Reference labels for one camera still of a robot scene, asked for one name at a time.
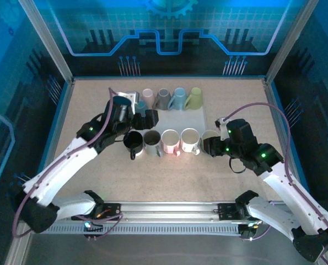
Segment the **aluminium frame rail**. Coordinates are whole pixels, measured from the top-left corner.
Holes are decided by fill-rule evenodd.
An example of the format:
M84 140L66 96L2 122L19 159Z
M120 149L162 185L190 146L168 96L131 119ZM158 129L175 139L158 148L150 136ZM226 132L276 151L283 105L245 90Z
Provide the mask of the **aluminium frame rail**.
M75 82L73 80L70 84L64 84L37 173L40 173L54 159ZM12 243L3 265L21 265L23 263L30 237L31 232L21 238L12 238Z
M277 94L275 84L272 82L271 84L265 85L265 93L267 97L267 101L275 105L280 111L283 112L282 104L280 98ZM279 143L282 149L282 153L285 155L287 151L287 142L288 142L288 129L287 124L283 116L279 111L271 109L271 114L273 118L273 122L275 124L276 132L278 135ZM295 145L293 139L291 138L290 147L288 151L288 168L294 174L295 178L298 179L300 184L305 188L307 192L310 192L309 186L302 169L302 165L299 160L299 156L295 149Z

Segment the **round grey mug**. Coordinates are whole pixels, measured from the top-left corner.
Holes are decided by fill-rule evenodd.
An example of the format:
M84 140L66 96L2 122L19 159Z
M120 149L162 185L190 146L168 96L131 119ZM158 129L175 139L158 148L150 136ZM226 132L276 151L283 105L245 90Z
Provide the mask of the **round grey mug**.
M143 144L147 154L151 156L163 156L163 150L161 148L161 135L156 130L147 131L143 135Z

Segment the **black mug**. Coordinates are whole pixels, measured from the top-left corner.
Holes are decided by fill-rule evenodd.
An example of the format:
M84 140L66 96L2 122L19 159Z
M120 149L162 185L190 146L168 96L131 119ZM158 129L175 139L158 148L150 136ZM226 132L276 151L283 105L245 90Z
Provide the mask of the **black mug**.
M123 144L130 153L131 160L135 160L135 158L143 152L143 136L138 131L129 132L124 137Z

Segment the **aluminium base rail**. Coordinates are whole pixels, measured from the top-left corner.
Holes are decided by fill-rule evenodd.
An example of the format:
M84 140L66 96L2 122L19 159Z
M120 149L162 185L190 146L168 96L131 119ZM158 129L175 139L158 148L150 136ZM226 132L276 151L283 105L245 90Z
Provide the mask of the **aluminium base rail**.
M206 223L231 222L244 224L255 220L235 202L106 202L120 203L124 220L133 223ZM218 204L233 203L238 217L235 220L219 220Z

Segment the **aluminium frame post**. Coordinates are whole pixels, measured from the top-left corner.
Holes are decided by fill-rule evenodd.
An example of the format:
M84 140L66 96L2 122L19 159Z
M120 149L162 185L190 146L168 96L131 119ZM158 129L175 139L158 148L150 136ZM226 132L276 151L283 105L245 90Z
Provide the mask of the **aluminium frame post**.
M62 77L67 84L72 84L73 75L34 1L18 0L18 2L36 30L46 50L49 52Z
M300 9L295 21L293 22L288 34L286 35L284 42L281 45L276 57L274 58L271 66L266 74L265 83L267 85L275 79L283 63L285 62L288 54L290 53L295 42L298 40L302 30L312 15L319 0L306 0L302 8Z

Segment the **white faceted mug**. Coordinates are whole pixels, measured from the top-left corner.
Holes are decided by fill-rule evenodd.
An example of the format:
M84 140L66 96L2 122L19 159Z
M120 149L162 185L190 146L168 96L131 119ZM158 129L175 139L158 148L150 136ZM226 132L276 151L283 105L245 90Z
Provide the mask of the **white faceted mug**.
M200 148L198 146L200 135L197 130L193 128L184 129L181 133L180 140L180 145L184 152L194 155L200 154Z

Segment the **dark grey faceted mug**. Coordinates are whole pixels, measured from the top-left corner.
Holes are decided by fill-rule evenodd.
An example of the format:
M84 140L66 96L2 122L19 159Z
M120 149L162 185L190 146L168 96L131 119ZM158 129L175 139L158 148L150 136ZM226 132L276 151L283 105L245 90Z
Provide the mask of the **dark grey faceted mug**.
M152 104L153 109L168 110L168 104L171 100L171 94L166 88L158 91L157 96Z

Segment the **grey plastic tray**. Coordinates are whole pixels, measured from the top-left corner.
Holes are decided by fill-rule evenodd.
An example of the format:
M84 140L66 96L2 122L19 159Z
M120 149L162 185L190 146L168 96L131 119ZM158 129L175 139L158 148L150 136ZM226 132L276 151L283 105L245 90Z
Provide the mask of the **grey plastic tray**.
M158 117L159 121L153 129L160 133L173 129L181 134L184 129L193 128L202 134L207 129L203 107L198 110L158 110Z

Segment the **yellow-green mug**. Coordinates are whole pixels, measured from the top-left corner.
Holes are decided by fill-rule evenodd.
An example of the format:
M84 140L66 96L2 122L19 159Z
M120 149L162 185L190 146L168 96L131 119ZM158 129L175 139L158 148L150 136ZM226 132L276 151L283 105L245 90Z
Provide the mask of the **yellow-green mug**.
M190 94L187 96L184 109L198 110L203 105L203 95L202 90L198 87L194 87L191 89Z

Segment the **teal blue mug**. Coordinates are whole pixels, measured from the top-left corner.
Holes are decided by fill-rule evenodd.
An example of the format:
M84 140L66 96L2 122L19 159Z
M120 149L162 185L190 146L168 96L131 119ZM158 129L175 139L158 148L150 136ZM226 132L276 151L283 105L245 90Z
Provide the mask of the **teal blue mug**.
M135 113L139 113L141 116L146 115L146 110L148 110L148 106L145 101L139 100L137 104L135 104Z

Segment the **pale pink mug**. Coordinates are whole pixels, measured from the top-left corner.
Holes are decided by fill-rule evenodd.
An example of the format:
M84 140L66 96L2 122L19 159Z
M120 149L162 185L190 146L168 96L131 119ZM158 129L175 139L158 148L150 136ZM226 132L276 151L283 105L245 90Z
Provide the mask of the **pale pink mug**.
M146 103L149 109L152 109L155 101L154 92L150 88L144 89L142 91L142 100Z

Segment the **light blue mug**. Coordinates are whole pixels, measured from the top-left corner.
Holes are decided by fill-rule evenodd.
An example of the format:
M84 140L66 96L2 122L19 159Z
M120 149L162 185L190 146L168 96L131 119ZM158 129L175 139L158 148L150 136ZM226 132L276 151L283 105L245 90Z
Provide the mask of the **light blue mug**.
M168 110L183 110L186 98L187 95L185 89L182 87L176 88L168 103Z

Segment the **salmon pink faceted mug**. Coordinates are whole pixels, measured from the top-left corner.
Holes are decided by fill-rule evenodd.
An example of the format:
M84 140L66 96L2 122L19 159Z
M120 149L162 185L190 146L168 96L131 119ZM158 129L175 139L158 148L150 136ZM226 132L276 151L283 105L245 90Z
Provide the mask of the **salmon pink faceted mug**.
M173 129L165 130L161 135L163 150L167 154L173 154L176 157L180 156L180 135Z

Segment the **dark green mug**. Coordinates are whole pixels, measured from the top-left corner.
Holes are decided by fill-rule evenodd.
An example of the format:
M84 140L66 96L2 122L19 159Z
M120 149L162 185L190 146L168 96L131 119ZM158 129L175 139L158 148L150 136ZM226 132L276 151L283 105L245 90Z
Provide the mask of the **dark green mug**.
M204 148L203 141L210 137L220 137L220 133L215 130L206 130L201 136L201 147Z

